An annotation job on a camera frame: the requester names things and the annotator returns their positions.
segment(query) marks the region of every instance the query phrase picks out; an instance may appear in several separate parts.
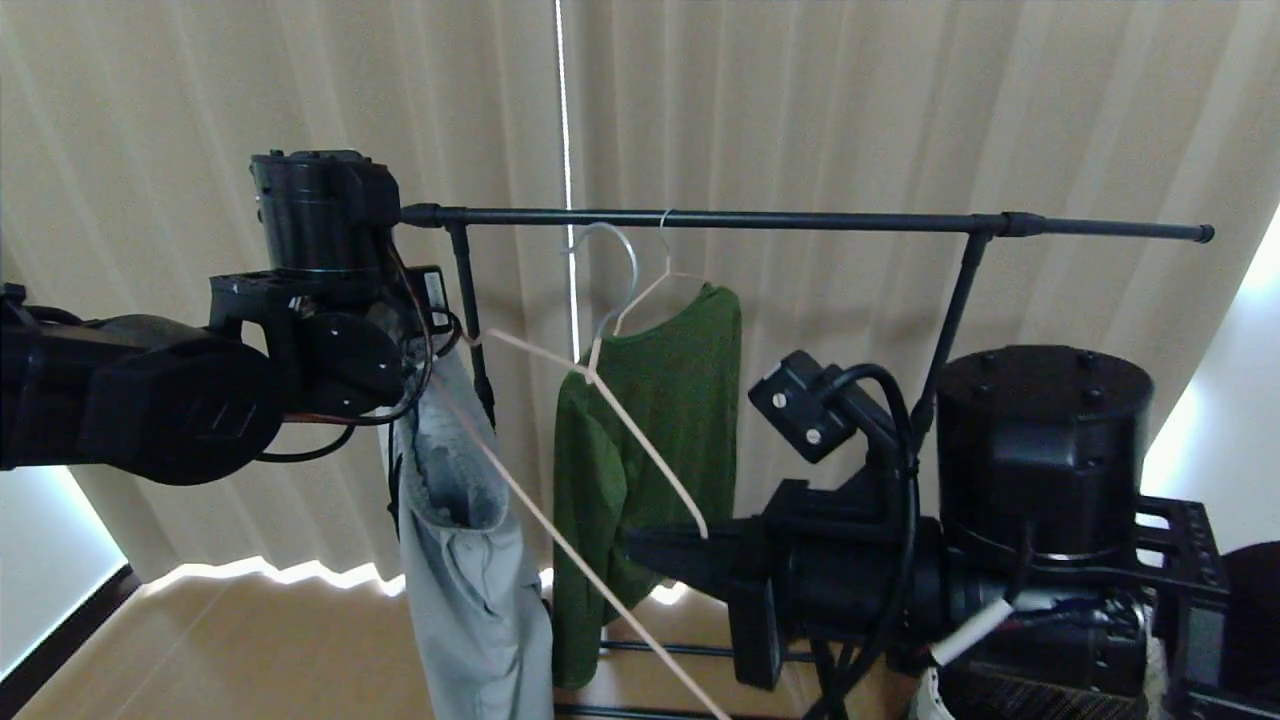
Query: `shirt sleeve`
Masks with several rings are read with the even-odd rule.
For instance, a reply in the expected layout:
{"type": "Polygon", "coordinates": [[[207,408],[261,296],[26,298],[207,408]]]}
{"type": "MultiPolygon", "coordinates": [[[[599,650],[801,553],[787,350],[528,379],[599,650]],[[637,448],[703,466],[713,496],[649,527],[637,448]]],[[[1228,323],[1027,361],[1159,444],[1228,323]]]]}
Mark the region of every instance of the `shirt sleeve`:
{"type": "MultiPolygon", "coordinates": [[[[561,398],[556,414],[556,528],[604,582],[627,483],[616,443],[577,402],[561,398]]],[[[554,555],[552,674],[576,689],[595,675],[600,626],[609,605],[559,548],[554,555]]]]}

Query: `white wall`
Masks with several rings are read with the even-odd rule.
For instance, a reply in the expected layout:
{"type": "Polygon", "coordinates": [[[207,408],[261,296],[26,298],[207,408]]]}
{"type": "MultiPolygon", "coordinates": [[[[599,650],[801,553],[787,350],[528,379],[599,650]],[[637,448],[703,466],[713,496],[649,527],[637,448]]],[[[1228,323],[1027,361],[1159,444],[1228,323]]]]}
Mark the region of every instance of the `white wall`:
{"type": "Polygon", "coordinates": [[[1280,211],[1147,454],[1143,492],[1203,502],[1222,552],[1280,539],[1280,211]]]}
{"type": "Polygon", "coordinates": [[[123,565],[67,468],[0,473],[0,676],[123,565]]]}

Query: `horizontal bar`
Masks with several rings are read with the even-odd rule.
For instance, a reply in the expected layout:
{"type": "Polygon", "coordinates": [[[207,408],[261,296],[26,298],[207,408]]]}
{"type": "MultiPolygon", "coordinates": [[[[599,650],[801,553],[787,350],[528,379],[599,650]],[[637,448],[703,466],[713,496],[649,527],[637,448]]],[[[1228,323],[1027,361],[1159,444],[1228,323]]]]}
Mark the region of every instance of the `horizontal bar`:
{"type": "MultiPolygon", "coordinates": [[[[603,705],[556,703],[556,715],[571,717],[623,717],[626,720],[716,720],[710,712],[700,710],[645,710],[643,707],[608,707],[603,705]]],[[[783,720],[764,715],[733,715],[736,720],[783,720]]]]}
{"type": "Polygon", "coordinates": [[[618,227],[874,231],[991,233],[997,237],[1028,237],[1042,233],[1121,237],[1162,237],[1208,242],[1210,225],[1167,225],[1111,220],[1043,218],[1032,213],[996,215],[920,215],[872,213],[719,213],[687,210],[561,210],[552,208],[445,208],[430,202],[401,210],[401,222],[422,228],[457,225],[586,225],[611,223],[618,227]]]}
{"type": "MultiPolygon", "coordinates": [[[[653,648],[646,643],[639,641],[600,641],[600,647],[603,650],[627,650],[636,652],[653,652],[653,648]]],[[[704,657],[733,657],[733,648],[731,647],[718,647],[710,644],[681,644],[663,643],[663,650],[672,655],[701,655],[704,657]]],[[[809,662],[813,664],[813,653],[809,652],[783,652],[782,660],[787,662],[809,662]]]]}

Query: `black baseboard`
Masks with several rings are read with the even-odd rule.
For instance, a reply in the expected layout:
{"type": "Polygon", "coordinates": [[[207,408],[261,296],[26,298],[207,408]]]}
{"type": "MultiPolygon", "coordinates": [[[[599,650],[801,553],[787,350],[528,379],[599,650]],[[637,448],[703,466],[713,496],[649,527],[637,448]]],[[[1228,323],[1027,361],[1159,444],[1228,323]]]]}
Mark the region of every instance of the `black baseboard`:
{"type": "Polygon", "coordinates": [[[142,583],[125,565],[93,591],[31,655],[0,679],[0,720],[9,720],[142,583]]]}

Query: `clothes hanger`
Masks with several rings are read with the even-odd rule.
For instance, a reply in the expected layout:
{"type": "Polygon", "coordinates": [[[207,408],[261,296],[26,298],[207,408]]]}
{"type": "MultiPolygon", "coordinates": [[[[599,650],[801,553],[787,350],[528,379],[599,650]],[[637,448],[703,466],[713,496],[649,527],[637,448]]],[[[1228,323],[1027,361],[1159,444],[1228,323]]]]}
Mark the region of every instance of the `clothes hanger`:
{"type": "MultiPolygon", "coordinates": [[[[625,302],[625,305],[630,305],[631,302],[634,302],[632,299],[635,297],[636,286],[639,284],[640,265],[636,261],[635,249],[631,246],[631,242],[627,240],[627,237],[622,234],[622,231],[607,223],[595,223],[588,227],[588,231],[580,238],[580,242],[575,243],[575,249],[584,245],[585,243],[584,241],[589,238],[591,233],[596,229],[608,229],[627,249],[627,255],[631,259],[631,291],[627,293],[627,301],[625,302]]],[[[631,430],[631,434],[634,434],[636,439],[640,441],[640,445],[644,447],[645,452],[658,465],[663,475],[666,475],[667,482],[671,483],[672,488],[680,496],[681,501],[685,502],[685,506],[689,507],[689,511],[694,515],[694,520],[698,523],[698,530],[701,534],[703,539],[705,539],[708,537],[707,520],[703,519],[701,511],[698,510],[698,505],[689,495],[689,491],[686,491],[685,487],[680,483],[680,480],[676,478],[676,474],[662,459],[662,455],[658,454],[657,448],[653,447],[653,443],[649,442],[649,438],[645,437],[644,432],[640,430],[640,428],[635,424],[635,420],[631,419],[631,415],[627,414],[626,409],[623,409],[622,405],[618,402],[617,397],[613,396],[613,392],[609,391],[604,380],[600,379],[600,377],[595,373],[595,360],[599,354],[600,336],[604,333],[604,328],[608,324],[608,322],[613,319],[613,316],[617,313],[618,313],[617,309],[611,310],[604,315],[604,318],[600,319],[600,323],[596,327],[595,340],[591,342],[591,357],[586,366],[571,363],[561,357],[559,355],[550,352],[549,350],[538,347],[536,345],[530,345],[502,331],[489,329],[483,332],[481,337],[489,336],[498,338],[508,345],[513,345],[521,350],[525,350],[526,352],[538,355],[540,357],[545,357],[558,365],[568,368],[572,372],[581,373],[582,375],[585,375],[586,382],[594,384],[600,391],[600,395],[604,397],[605,402],[608,402],[609,406],[613,409],[613,411],[618,414],[618,418],[621,418],[623,424],[626,424],[627,429],[631,430]]],[[[465,336],[463,341],[471,346],[480,343],[479,338],[467,338],[465,336]]],[[[694,693],[694,696],[699,701],[701,701],[701,703],[707,707],[707,710],[712,712],[712,715],[717,717],[717,720],[732,720],[730,715],[724,712],[719,707],[719,705],[717,705],[716,701],[710,698],[709,694],[707,694],[707,691],[704,691],[701,685],[699,685],[698,682],[694,680],[689,675],[689,673],[686,673],[685,669],[680,666],[678,662],[676,662],[676,659],[672,657],[669,652],[667,652],[667,648],[664,648],[662,643],[659,643],[653,637],[653,634],[645,629],[645,626],[640,623],[640,620],[637,620],[636,616],[632,615],[630,610],[627,610],[627,606],[618,598],[618,596],[613,594],[613,591],[609,589],[609,585],[607,585],[604,580],[600,579],[600,577],[596,575],[594,570],[591,570],[591,566],[588,565],[585,560],[582,560],[582,556],[579,555],[576,550],[573,550],[573,546],[567,539],[564,539],[564,536],[562,536],[559,530],[556,529],[556,525],[541,512],[541,510],[538,509],[538,505],[534,503],[532,498],[530,498],[529,495],[525,492],[525,489],[520,486],[520,483],[516,482],[515,477],[511,474],[511,470],[508,470],[507,466],[503,465],[502,460],[498,459],[497,454],[494,454],[493,450],[489,447],[489,445],[484,441],[484,438],[480,436],[480,432],[475,428],[475,425],[471,424],[466,414],[458,409],[458,405],[451,397],[448,388],[440,386],[439,389],[440,389],[440,398],[449,409],[449,413],[453,414],[454,419],[458,420],[458,423],[467,432],[467,434],[471,436],[471,439],[476,443],[476,447],[479,447],[480,451],[484,452],[485,457],[489,459],[489,462],[494,466],[494,469],[498,470],[498,474],[502,475],[502,478],[507,482],[507,486],[511,487],[511,491],[516,495],[516,497],[525,505],[525,507],[529,509],[529,512],[534,516],[538,524],[540,524],[543,529],[545,529],[547,533],[552,536],[552,539],[556,542],[556,544],[559,546],[559,548],[564,551],[564,555],[573,562],[573,565],[576,565],[577,569],[582,571],[582,575],[588,579],[588,582],[590,582],[591,585],[595,587],[596,591],[599,591],[600,596],[604,597],[604,600],[611,606],[613,606],[613,609],[618,612],[618,616],[621,616],[623,620],[627,621],[628,625],[631,625],[631,628],[636,632],[636,634],[639,634],[640,638],[649,646],[649,648],[653,650],[653,652],[659,659],[662,659],[662,661],[667,665],[667,667],[671,669],[671,671],[676,675],[676,678],[678,678],[680,682],[684,683],[684,685],[689,688],[689,691],[694,693]]]]}
{"type": "Polygon", "coordinates": [[[636,305],[639,305],[641,300],[649,297],[649,293],[653,292],[654,288],[657,288],[659,284],[662,284],[662,281],[667,278],[695,278],[703,282],[708,282],[707,278],[701,275],[695,275],[691,273],[676,273],[672,272],[671,269],[671,243],[667,242],[667,215],[675,211],[676,211],[675,208],[668,209],[666,213],[662,214],[662,219],[658,220],[658,240],[662,241],[662,247],[663,250],[667,251],[667,268],[663,270],[660,275],[658,275],[658,279],[653,281],[653,284],[644,288],[644,292],[637,295],[635,300],[628,302],[627,306],[623,307],[621,313],[618,313],[618,319],[613,324],[613,334],[618,334],[622,331],[622,320],[627,316],[627,313],[630,313],[636,305]]]}

